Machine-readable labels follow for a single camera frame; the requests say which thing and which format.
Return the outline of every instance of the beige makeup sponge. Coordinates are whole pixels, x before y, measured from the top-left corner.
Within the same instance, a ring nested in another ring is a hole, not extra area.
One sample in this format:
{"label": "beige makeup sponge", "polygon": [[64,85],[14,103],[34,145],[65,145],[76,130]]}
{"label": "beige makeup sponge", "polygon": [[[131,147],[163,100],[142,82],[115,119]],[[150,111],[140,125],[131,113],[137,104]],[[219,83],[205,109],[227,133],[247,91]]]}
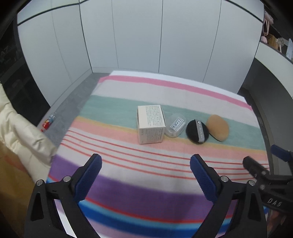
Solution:
{"label": "beige makeup sponge", "polygon": [[229,135],[228,123],[218,115],[211,115],[206,123],[209,133],[219,141],[224,141]]}

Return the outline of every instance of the striped tablecloth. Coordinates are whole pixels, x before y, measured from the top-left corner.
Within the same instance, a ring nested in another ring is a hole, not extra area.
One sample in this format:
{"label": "striped tablecloth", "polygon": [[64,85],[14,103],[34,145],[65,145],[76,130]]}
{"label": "striped tablecloth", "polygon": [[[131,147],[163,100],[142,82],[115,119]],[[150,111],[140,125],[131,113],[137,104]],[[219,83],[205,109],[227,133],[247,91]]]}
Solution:
{"label": "striped tablecloth", "polygon": [[[165,136],[162,143],[139,145],[137,106],[152,104],[160,104],[165,117],[180,113],[187,121],[205,123],[217,114],[228,122],[229,137],[219,142],[210,136],[196,145],[183,132],[173,139]],[[192,237],[212,206],[190,170],[193,154],[238,182],[251,178],[242,166],[245,156],[268,168],[256,116],[243,97],[191,80],[140,72],[116,71],[100,79],[66,133],[48,182],[72,175],[93,153],[101,155],[103,166],[79,206],[102,238]],[[74,236],[59,203],[57,208]],[[232,214],[233,207],[221,232]]]}

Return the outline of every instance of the green stripe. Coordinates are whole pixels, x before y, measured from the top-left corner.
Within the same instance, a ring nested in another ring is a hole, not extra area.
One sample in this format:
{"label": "green stripe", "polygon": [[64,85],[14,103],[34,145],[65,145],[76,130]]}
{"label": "green stripe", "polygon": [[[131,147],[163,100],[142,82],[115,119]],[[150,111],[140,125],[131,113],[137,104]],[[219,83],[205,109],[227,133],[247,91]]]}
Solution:
{"label": "green stripe", "polygon": [[[80,116],[106,124],[136,129],[137,106],[142,105],[150,105],[150,103],[92,95],[80,112]],[[161,106],[166,118],[174,113],[180,113],[186,117],[188,122],[198,119],[205,123],[210,116],[210,114],[184,108],[168,105]],[[229,137],[227,140],[220,142],[210,136],[207,140],[208,142],[265,150],[263,136],[259,128],[226,118],[225,121],[229,124]],[[185,131],[179,137],[187,138]]]}

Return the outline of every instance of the metal screw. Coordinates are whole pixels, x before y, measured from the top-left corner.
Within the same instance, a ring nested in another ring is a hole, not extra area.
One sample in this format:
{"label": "metal screw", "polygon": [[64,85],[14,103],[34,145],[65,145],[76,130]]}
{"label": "metal screw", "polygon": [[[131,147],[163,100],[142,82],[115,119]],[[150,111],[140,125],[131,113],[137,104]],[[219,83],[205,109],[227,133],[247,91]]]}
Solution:
{"label": "metal screw", "polygon": [[251,186],[254,186],[254,185],[255,185],[255,181],[253,181],[253,180],[248,180],[248,183],[249,183]]}
{"label": "metal screw", "polygon": [[229,181],[229,178],[227,176],[221,176],[221,180],[223,182],[228,182]]}
{"label": "metal screw", "polygon": [[71,180],[71,177],[70,176],[65,176],[64,178],[63,178],[63,181],[64,182],[68,182],[68,181],[70,181]]}
{"label": "metal screw", "polygon": [[43,184],[43,180],[39,179],[39,180],[36,182],[36,185],[40,186],[41,184]]}

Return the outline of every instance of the makeup sponge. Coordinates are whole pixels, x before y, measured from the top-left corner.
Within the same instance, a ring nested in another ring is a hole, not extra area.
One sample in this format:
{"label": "makeup sponge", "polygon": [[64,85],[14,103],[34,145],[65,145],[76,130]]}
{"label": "makeup sponge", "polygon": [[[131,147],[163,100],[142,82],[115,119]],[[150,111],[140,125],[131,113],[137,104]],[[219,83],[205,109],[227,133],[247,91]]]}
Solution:
{"label": "makeup sponge", "polygon": [[203,143],[209,138],[209,130],[205,124],[199,120],[192,120],[186,127],[188,138],[196,143]]}
{"label": "makeup sponge", "polygon": [[229,135],[228,123],[218,115],[211,115],[207,120],[209,133],[219,141],[224,141]]}

